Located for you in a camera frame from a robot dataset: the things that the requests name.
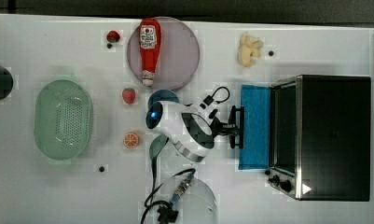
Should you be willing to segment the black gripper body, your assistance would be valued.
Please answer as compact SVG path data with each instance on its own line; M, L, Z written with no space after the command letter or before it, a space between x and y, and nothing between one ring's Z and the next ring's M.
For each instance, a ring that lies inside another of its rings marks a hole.
M238 127L236 125L236 111L236 108L231 109L227 123L220 121L216 116L216 114L218 113L217 109L210 113L209 118L212 119L210 128L212 130L213 136L237 134Z

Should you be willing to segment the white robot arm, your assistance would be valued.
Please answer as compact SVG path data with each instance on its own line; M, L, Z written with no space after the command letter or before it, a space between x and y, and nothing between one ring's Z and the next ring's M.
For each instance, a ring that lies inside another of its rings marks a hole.
M218 135L228 135L232 148L243 147L244 108L231 108L227 123L216 116L219 102L204 94L194 104L157 101L146 113L146 127L164 134L176 151L190 161L201 162L215 147Z

